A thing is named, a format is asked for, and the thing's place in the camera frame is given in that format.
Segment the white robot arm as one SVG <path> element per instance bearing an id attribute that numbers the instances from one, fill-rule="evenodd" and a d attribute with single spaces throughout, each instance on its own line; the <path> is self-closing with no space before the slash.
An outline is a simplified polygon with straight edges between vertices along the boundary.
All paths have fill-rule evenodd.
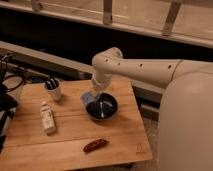
<path id="1" fill-rule="evenodd" d="M 113 47 L 92 59 L 95 90 L 113 74 L 164 90 L 158 123 L 157 171 L 213 171 L 213 62 L 125 59 Z"/>

